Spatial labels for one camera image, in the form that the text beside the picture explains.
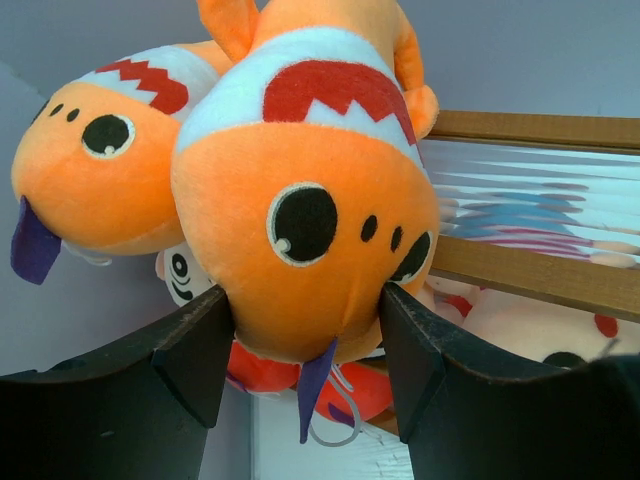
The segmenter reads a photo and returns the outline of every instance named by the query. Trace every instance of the glass panel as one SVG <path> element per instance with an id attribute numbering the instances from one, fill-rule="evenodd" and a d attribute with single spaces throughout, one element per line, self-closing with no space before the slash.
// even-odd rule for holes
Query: glass panel
<path id="1" fill-rule="evenodd" d="M 424 140 L 446 235 L 640 264 L 640 157 Z"/>

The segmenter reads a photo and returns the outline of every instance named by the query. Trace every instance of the orange plush toy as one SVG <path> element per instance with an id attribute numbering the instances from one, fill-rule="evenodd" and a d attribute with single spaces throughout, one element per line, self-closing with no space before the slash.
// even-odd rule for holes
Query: orange plush toy
<path id="1" fill-rule="evenodd" d="M 200 0 L 237 63 L 184 123 L 172 188 L 237 338 L 302 363 L 301 441 L 332 363 L 381 341 L 386 282 L 417 294 L 439 233 L 416 135 L 435 121 L 395 0 Z"/>
<path id="2" fill-rule="evenodd" d="M 160 252 L 156 273 L 165 281 L 171 298 L 180 307 L 202 295 L 213 284 L 186 243 Z M 278 393 L 295 385 L 299 374 L 299 365 L 259 358 L 236 341 L 231 346 L 227 379 L 239 390 L 253 394 Z"/>
<path id="3" fill-rule="evenodd" d="M 68 246 L 111 255 L 183 239 L 169 181 L 181 123 L 231 61 L 213 41 L 118 60 L 58 90 L 16 152 L 11 264 L 41 284 Z"/>

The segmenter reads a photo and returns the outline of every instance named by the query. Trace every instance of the purple fin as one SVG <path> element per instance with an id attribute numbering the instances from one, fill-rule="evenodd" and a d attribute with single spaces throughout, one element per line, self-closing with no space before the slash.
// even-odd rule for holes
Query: purple fin
<path id="1" fill-rule="evenodd" d="M 22 279 L 42 285 L 62 240 L 38 219 L 26 197 L 20 198 L 20 216 L 11 239 L 11 268 Z"/>
<path id="2" fill-rule="evenodd" d="M 244 383 L 242 383 L 240 380 L 238 380 L 236 378 L 235 375 L 233 375 L 233 373 L 227 371 L 227 380 L 229 380 L 232 383 L 235 383 L 238 387 L 240 387 L 242 389 L 243 392 L 245 393 L 249 393 L 249 390 L 247 390 L 247 387 L 244 386 Z"/>
<path id="3" fill-rule="evenodd" d="M 329 403 L 329 414 L 333 417 L 333 419 L 338 423 L 344 423 L 345 425 L 350 426 L 351 428 L 355 428 L 356 422 L 351 415 L 344 413 L 338 407 L 336 407 L 333 403 Z"/>
<path id="4" fill-rule="evenodd" d="M 331 372 L 333 356 L 336 353 L 338 339 L 336 338 L 327 351 L 310 362 L 302 365 L 298 380 L 298 413 L 300 415 L 300 443 L 307 443 L 309 425 L 313 410 L 318 403 L 318 397 Z"/>

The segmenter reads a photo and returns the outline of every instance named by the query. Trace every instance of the black dot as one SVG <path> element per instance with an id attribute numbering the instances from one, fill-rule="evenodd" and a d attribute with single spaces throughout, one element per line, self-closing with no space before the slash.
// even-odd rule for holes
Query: black dot
<path id="1" fill-rule="evenodd" d="M 586 362 L 582 357 L 571 352 L 555 352 L 543 360 L 542 363 L 560 368 L 575 368 Z"/>
<path id="2" fill-rule="evenodd" d="M 77 108 L 74 108 L 73 110 L 71 110 L 67 114 L 67 122 L 73 122 L 76 118 L 78 118 L 79 113 L 80 113 L 80 110 L 78 110 Z"/>
<path id="3" fill-rule="evenodd" d="M 49 114 L 50 117 L 53 117 L 56 113 L 58 113 L 60 110 L 62 110 L 62 107 L 64 107 L 64 103 L 60 103 L 58 105 L 56 105 L 56 107 L 51 110 L 51 113 Z"/>
<path id="4" fill-rule="evenodd" d="M 402 240 L 402 227 L 396 227 L 393 231 L 393 236 L 391 237 L 391 251 L 395 252 L 400 246 L 400 241 Z"/>
<path id="5" fill-rule="evenodd" d="M 40 110 L 38 110 L 38 113 L 36 113 L 36 116 L 33 117 L 33 120 L 31 120 L 31 123 L 33 124 L 33 122 L 35 122 L 38 117 L 40 116 L 40 114 L 42 113 L 42 111 L 47 108 L 47 105 L 49 105 L 49 100 L 47 100 L 46 102 L 44 102 L 44 105 L 42 107 L 40 107 Z"/>
<path id="6" fill-rule="evenodd" d="M 375 215 L 371 215 L 364 221 L 364 224 L 362 225 L 360 238 L 363 242 L 368 242 L 376 234 L 376 230 L 378 230 L 378 219 Z"/>

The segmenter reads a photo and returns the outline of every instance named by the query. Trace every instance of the black eye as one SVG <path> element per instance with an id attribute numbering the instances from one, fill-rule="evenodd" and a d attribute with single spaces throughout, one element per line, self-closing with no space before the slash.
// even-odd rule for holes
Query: black eye
<path id="1" fill-rule="evenodd" d="M 47 108 L 47 105 L 49 105 L 49 100 L 47 100 L 46 102 L 44 102 L 44 105 L 42 107 L 40 107 L 40 110 L 38 110 L 38 113 L 36 113 L 36 116 L 33 117 L 33 120 L 31 120 L 31 124 L 33 124 L 33 122 L 35 122 L 38 117 L 40 116 L 40 114 L 42 113 L 42 111 Z"/>
<path id="2" fill-rule="evenodd" d="M 423 233 L 411 246 L 409 253 L 404 257 L 400 266 L 391 277 L 392 282 L 409 283 L 424 267 L 431 250 L 431 234 Z"/>
<path id="3" fill-rule="evenodd" d="M 582 357 L 571 352 L 555 352 L 544 359 L 542 363 L 553 365 L 560 368 L 575 368 L 580 365 L 584 365 L 585 362 Z"/>
<path id="4" fill-rule="evenodd" d="M 267 234 L 282 260 L 306 267 L 326 255 L 337 226 L 338 210 L 329 192 L 315 183 L 298 183 L 271 204 Z"/>
<path id="5" fill-rule="evenodd" d="M 84 129 L 82 144 L 93 157 L 109 160 L 127 151 L 135 137 L 131 120 L 121 115 L 103 115 Z"/>
<path id="6" fill-rule="evenodd" d="M 179 253 L 174 253 L 171 257 L 171 266 L 173 267 L 173 271 L 176 272 L 176 275 L 179 277 L 184 278 L 189 273 L 187 261 Z"/>

